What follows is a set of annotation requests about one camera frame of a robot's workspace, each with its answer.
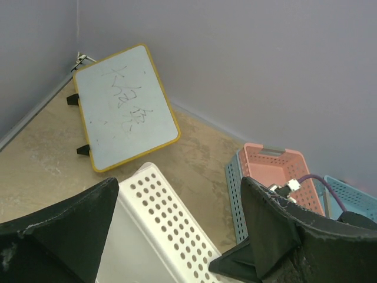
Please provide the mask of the blue perforated basket nested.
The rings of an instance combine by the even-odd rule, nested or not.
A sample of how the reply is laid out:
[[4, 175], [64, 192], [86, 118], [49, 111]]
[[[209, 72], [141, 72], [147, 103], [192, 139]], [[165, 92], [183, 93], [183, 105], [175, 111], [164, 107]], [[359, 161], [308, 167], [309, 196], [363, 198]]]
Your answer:
[[237, 243], [245, 240], [248, 235], [240, 194], [241, 180], [243, 177], [248, 176], [243, 176], [242, 174], [239, 152], [240, 150], [238, 150], [237, 153], [231, 158], [229, 164], [225, 166], [227, 187], [229, 190], [230, 205]]

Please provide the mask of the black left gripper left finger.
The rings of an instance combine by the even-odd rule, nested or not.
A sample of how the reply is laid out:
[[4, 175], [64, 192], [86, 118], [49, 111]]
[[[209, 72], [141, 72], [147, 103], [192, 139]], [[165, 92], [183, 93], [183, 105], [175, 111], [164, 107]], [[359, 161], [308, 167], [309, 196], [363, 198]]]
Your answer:
[[119, 184], [114, 177], [1, 224], [1, 282], [95, 282]]

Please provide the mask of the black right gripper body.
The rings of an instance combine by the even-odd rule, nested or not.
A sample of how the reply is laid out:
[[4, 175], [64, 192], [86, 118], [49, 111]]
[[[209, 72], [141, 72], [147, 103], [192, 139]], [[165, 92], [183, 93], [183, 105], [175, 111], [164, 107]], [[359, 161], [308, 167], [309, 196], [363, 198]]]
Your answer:
[[346, 223], [359, 228], [377, 230], [377, 223], [355, 212], [343, 212], [337, 219], [338, 222]]

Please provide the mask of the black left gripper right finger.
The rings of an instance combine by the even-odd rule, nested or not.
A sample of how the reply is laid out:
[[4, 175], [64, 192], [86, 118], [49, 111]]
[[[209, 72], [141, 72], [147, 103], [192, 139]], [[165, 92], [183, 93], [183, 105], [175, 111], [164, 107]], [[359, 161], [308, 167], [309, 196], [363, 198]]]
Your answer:
[[243, 282], [376, 281], [376, 230], [326, 218], [251, 177], [240, 193], [248, 235], [210, 272]]

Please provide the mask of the blue perforated basket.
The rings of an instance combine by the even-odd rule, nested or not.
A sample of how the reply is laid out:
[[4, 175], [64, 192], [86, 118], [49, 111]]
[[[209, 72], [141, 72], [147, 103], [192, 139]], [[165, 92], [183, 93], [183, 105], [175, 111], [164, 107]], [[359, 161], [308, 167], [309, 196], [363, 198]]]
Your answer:
[[[376, 222], [375, 197], [331, 176], [325, 175], [324, 180], [331, 186], [348, 211], [366, 216]], [[323, 187], [321, 193], [318, 193], [318, 195], [320, 196], [326, 217], [331, 219], [340, 217], [343, 210], [328, 192], [327, 188]]]

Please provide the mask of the pink perforated plastic basket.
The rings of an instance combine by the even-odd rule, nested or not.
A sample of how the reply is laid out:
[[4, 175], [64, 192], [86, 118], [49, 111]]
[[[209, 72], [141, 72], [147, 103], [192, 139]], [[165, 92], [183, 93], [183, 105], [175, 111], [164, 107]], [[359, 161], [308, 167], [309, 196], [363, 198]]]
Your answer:
[[[309, 174], [303, 154], [296, 150], [245, 143], [240, 149], [239, 160], [243, 176], [251, 177], [265, 187], [283, 186], [291, 179], [298, 180]], [[292, 197], [298, 205], [322, 216], [325, 214], [312, 179], [302, 182]]]

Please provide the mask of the white perforated plastic basket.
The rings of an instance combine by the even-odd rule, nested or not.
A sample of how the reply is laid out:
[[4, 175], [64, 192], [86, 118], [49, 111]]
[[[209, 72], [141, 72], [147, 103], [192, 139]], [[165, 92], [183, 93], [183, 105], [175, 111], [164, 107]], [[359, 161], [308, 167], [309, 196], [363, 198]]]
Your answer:
[[158, 167], [120, 182], [96, 282], [233, 282], [209, 271], [221, 253]]

